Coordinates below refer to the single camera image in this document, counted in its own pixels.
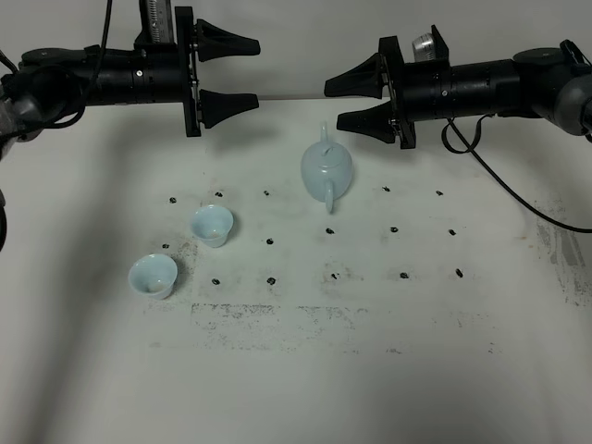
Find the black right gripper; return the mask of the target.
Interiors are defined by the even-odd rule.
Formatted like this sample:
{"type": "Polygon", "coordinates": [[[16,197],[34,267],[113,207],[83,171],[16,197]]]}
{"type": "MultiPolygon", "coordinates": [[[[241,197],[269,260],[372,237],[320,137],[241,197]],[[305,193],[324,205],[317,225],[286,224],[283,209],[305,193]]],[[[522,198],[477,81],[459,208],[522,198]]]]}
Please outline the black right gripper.
{"type": "Polygon", "coordinates": [[[406,63],[398,38],[391,36],[379,40],[378,53],[327,80],[324,95],[380,99],[386,85],[387,103],[339,114],[336,128],[413,149],[415,122],[453,117],[451,80],[449,60],[406,63]]]}

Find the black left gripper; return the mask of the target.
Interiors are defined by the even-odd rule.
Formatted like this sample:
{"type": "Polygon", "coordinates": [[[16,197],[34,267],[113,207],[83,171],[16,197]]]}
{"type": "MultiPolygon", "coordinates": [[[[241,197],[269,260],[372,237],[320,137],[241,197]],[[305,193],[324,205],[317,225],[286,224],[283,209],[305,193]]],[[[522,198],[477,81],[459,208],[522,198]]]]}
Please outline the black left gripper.
{"type": "Polygon", "coordinates": [[[133,44],[133,52],[138,57],[138,65],[133,69],[134,79],[139,84],[137,102],[181,103],[185,132],[189,137],[202,135],[201,123],[211,129],[228,118],[257,109],[259,102],[253,93],[200,90],[198,95],[196,66],[197,55],[200,61],[258,56],[259,41],[224,31],[204,19],[197,19],[195,23],[190,6],[172,6],[171,9],[173,44],[133,44]]]}

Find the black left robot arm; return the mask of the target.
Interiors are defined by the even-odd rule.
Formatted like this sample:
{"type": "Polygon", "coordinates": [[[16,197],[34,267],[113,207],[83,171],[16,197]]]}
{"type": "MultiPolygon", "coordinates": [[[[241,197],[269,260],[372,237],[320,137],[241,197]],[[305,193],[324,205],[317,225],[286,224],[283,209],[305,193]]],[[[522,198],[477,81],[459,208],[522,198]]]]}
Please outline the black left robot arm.
{"type": "Polygon", "coordinates": [[[197,77],[201,62],[259,55],[258,41],[194,18],[189,6],[141,1],[139,10],[142,28],[130,50],[100,43],[31,50],[17,65],[1,59],[9,69],[1,78],[2,154],[75,124],[89,106],[180,103],[189,137],[258,107],[253,93],[207,91],[197,77]]]}

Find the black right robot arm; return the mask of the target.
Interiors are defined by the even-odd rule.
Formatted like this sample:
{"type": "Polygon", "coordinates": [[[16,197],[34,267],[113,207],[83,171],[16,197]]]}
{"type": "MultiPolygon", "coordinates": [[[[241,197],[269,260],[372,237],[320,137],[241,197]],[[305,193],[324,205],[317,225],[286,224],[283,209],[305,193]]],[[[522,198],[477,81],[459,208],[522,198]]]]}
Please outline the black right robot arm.
{"type": "Polygon", "coordinates": [[[591,64],[569,40],[511,59],[453,66],[433,28],[413,41],[413,55],[405,62],[398,38],[383,37],[362,64],[327,80],[327,97],[389,97],[339,115],[338,130],[413,149],[418,121],[493,115],[544,118],[573,136],[591,135],[591,64]]]}

